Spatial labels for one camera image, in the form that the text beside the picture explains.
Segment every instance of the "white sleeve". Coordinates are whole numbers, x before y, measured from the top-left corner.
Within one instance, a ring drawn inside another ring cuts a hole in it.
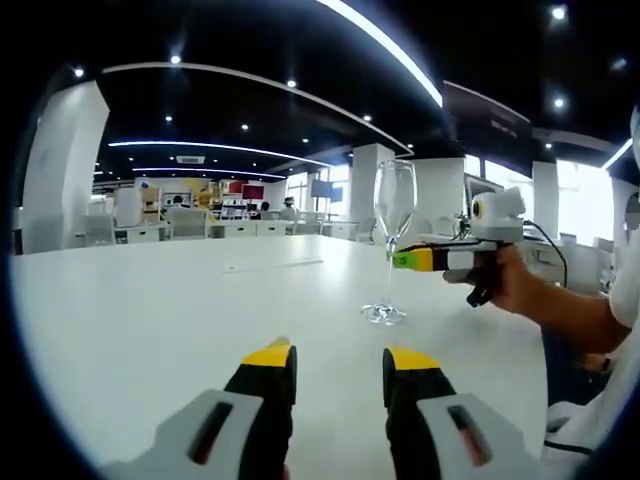
[[[633,328],[640,308],[640,229],[629,239],[622,268],[611,288],[609,305],[618,322]]]

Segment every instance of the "led light strip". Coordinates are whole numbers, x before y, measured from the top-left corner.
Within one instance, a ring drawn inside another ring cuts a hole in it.
[[[627,153],[627,150],[629,150],[631,148],[631,144],[632,144],[632,140],[629,139],[626,142],[624,142],[624,145],[622,147],[620,147],[620,150],[618,150],[616,153],[613,154],[613,157],[611,157],[609,160],[607,160],[607,163],[605,163],[602,167],[600,167],[602,170],[608,170],[609,167],[611,167],[611,165],[613,165],[614,163],[616,163],[616,161],[625,153]]]
[[[272,175],[270,173],[257,173],[257,172],[240,172],[238,170],[216,170],[213,168],[132,168],[134,172],[213,172],[213,173],[233,173],[237,175],[254,175],[256,177],[269,177],[269,178],[287,178],[282,175]]]
[[[344,4],[340,0],[316,0],[319,3],[329,7],[336,13],[339,13],[351,23],[365,31],[371,38],[382,45],[396,60],[398,60],[413,75],[418,82],[425,88],[431,98],[442,108],[442,95],[438,92],[433,82],[420,70],[409,55],[402,50],[396,42],[391,40],[389,36],[371,23],[362,14]]]
[[[133,147],[138,145],[178,145],[184,147],[207,147],[207,148],[223,148],[226,150],[239,150],[241,152],[259,153],[261,155],[270,155],[272,157],[287,158],[289,160],[298,160],[300,162],[313,163],[323,167],[331,167],[329,163],[310,160],[308,158],[296,157],[295,155],[287,155],[286,153],[270,152],[268,150],[258,150],[257,148],[237,147],[235,145],[219,145],[217,143],[196,143],[196,142],[174,142],[165,140],[143,140],[139,142],[114,142],[110,143],[110,147]]]

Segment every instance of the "black ceiling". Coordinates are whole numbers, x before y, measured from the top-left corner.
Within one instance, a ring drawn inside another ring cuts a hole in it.
[[[613,145],[629,137],[640,85],[634,77],[640,55],[632,41],[637,29],[632,2],[569,2],[564,23],[552,22],[546,1],[529,6],[460,0],[345,3],[393,38],[441,91],[442,81],[449,80],[494,98],[535,126],[575,131]],[[316,0],[105,5],[84,17],[78,12],[85,19],[79,20],[81,34],[75,41],[67,39],[63,58],[68,65],[83,66],[87,74],[82,80],[97,79],[109,104],[100,161],[105,164],[101,169],[114,176],[131,176],[131,166],[173,166],[169,157],[186,153],[206,154],[208,168],[265,172],[288,162],[211,149],[107,146],[127,140],[222,143],[295,156],[378,141],[404,152],[353,119],[257,82],[185,69],[101,74],[116,65],[168,61],[173,54],[183,62],[283,83],[293,78],[305,92],[355,115],[370,114],[375,126],[415,145],[417,158],[460,147],[446,141],[450,121],[418,81],[361,29]],[[619,58],[628,65],[615,70],[612,65]],[[77,82],[71,70],[65,82]],[[567,100],[561,113],[552,108],[556,95]],[[167,114],[173,117],[170,124],[164,120]],[[249,131],[240,129],[243,123],[250,125]],[[609,155],[601,155],[604,163]],[[209,163],[213,159],[218,160],[215,166]],[[345,160],[346,154],[323,159]],[[614,174],[637,183],[631,155],[623,160]]]

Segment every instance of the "hand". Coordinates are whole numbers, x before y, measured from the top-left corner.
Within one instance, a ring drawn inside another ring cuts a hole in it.
[[[477,253],[475,266],[481,266],[484,258],[482,253]],[[497,263],[501,271],[500,288],[493,292],[491,303],[508,312],[524,314],[541,280],[527,270],[514,245],[498,250]],[[473,285],[468,279],[463,282]]]

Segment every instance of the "person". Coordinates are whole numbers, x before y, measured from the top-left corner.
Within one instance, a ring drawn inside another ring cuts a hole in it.
[[[297,219],[298,212],[293,207],[293,197],[286,197],[284,199],[284,208],[280,210],[280,220],[295,222]]]
[[[631,120],[636,162],[640,167],[640,112]],[[631,234],[624,264],[610,295],[586,297],[574,294],[529,273],[515,247],[501,249],[501,288],[492,302],[551,329],[585,353],[609,353],[620,347],[619,360],[603,391],[584,406],[556,404],[550,407],[547,436],[542,452],[542,478],[573,478],[591,452],[612,431],[640,376],[640,231]]]
[[[262,202],[260,204],[260,211],[259,212],[251,212],[249,215],[249,218],[251,220],[262,220],[262,212],[268,212],[269,211],[269,207],[271,207],[271,205],[269,204],[269,202]]]

